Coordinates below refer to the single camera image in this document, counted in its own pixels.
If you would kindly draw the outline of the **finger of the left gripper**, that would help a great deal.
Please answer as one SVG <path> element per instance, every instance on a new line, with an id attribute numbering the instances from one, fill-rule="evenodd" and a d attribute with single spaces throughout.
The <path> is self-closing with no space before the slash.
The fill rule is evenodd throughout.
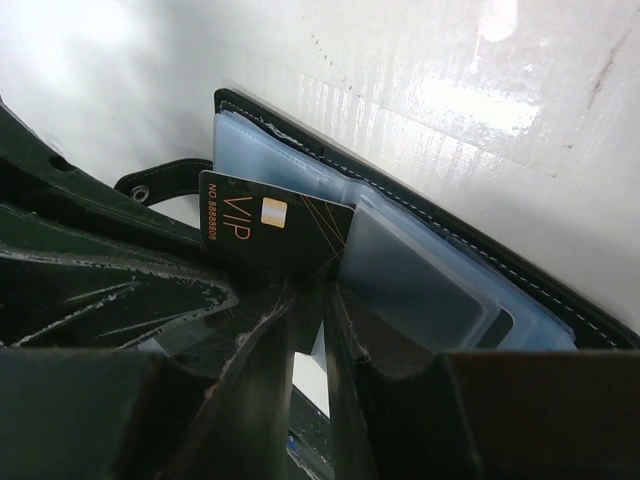
<path id="1" fill-rule="evenodd" d="M 127 347 L 236 305 L 197 231 L 68 163 L 1 111 L 1 343 Z"/>

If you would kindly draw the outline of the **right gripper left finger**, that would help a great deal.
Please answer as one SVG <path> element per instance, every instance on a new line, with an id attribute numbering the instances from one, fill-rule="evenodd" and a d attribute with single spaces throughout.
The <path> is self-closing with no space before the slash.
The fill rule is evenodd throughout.
<path id="1" fill-rule="evenodd" d="M 285 469 L 292 289 L 212 318 L 201 352 L 1 354 L 5 479 L 278 479 Z"/>

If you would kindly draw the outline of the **black leather card holder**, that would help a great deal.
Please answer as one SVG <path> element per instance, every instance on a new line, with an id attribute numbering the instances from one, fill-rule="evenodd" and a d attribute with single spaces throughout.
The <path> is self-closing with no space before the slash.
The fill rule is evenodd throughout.
<path id="1" fill-rule="evenodd" d="M 229 89 L 214 95 L 211 161 L 183 159 L 126 175 L 116 189 L 153 205 L 197 190 L 203 170 L 352 207 L 341 280 L 370 310 L 427 349 L 635 350 L 639 337 L 571 289 L 454 215 L 274 109 Z"/>

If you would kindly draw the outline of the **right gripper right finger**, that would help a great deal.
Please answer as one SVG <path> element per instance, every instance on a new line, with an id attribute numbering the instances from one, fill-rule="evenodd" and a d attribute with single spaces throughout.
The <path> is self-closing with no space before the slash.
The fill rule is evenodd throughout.
<path id="1" fill-rule="evenodd" d="M 432 355 L 348 290 L 325 291 L 339 479 L 635 479 L 639 355 Z"/>

